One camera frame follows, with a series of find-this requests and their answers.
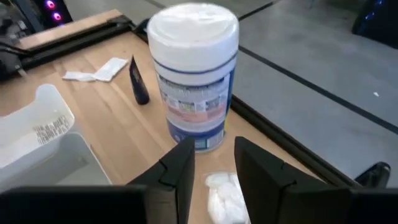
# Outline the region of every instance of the white plastic bin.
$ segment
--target white plastic bin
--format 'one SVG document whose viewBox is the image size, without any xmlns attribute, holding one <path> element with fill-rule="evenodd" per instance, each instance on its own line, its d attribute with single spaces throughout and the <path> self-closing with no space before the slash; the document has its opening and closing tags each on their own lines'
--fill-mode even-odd
<svg viewBox="0 0 398 224">
<path fill-rule="evenodd" d="M 0 129 L 0 186 L 53 155 L 60 137 L 80 132 L 73 113 L 50 84 L 38 87 L 32 103 L 1 117 Z"/>
<path fill-rule="evenodd" d="M 0 169 L 0 192 L 19 186 L 111 184 L 79 133 L 63 135 L 50 149 L 50 155 L 43 158 L 48 151 L 48 145 L 45 145 Z"/>
</svg>

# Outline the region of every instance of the blue label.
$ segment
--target blue label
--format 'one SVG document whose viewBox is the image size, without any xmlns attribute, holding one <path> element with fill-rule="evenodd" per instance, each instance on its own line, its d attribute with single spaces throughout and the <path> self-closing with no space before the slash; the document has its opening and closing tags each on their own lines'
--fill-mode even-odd
<svg viewBox="0 0 398 224">
<path fill-rule="evenodd" d="M 216 128 L 204 133 L 193 133 L 184 131 L 174 126 L 168 120 L 167 126 L 169 127 L 171 136 L 176 142 L 180 142 L 188 136 L 193 138 L 195 140 L 196 151 L 205 151 L 207 149 L 211 149 L 212 147 L 217 146 L 223 140 L 224 136 L 224 122 L 222 122 Z"/>
</svg>

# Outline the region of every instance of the computer case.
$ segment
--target computer case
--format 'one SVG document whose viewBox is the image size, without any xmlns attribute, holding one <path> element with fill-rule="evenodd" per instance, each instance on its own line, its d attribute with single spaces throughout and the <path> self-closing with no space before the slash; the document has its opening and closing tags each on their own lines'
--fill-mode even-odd
<svg viewBox="0 0 398 224">
<path fill-rule="evenodd" d="M 63 0 L 12 0 L 32 33 L 41 32 L 72 22 L 67 5 Z"/>
<path fill-rule="evenodd" d="M 398 1 L 366 0 L 352 32 L 398 48 Z"/>
</svg>

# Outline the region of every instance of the white tissue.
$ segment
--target white tissue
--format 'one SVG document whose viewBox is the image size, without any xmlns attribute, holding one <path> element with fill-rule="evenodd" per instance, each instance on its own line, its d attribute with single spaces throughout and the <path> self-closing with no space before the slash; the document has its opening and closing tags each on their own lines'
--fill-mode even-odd
<svg viewBox="0 0 398 224">
<path fill-rule="evenodd" d="M 238 176 L 225 172 L 206 178 L 209 186 L 208 212 L 214 224 L 250 223 Z"/>
<path fill-rule="evenodd" d="M 65 80 L 77 80 L 81 82 L 95 81 L 92 73 L 84 72 L 66 72 L 66 74 L 62 78 Z"/>
<path fill-rule="evenodd" d="M 127 64 L 127 60 L 111 58 L 104 64 L 93 77 L 99 81 L 110 82 L 112 78 Z"/>
</svg>

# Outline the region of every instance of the white paper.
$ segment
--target white paper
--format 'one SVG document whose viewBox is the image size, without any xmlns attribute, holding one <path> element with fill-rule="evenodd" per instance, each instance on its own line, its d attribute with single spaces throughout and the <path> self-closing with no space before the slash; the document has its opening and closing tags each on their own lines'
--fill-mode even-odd
<svg viewBox="0 0 398 224">
<path fill-rule="evenodd" d="M 81 82 L 92 82 L 95 81 L 92 73 L 84 73 L 84 72 L 66 72 L 66 74 L 62 77 L 65 80 L 76 80 Z"/>
<path fill-rule="evenodd" d="M 127 64 L 127 60 L 111 58 L 104 64 L 93 77 L 102 82 L 110 82 L 112 78 Z"/>
</svg>

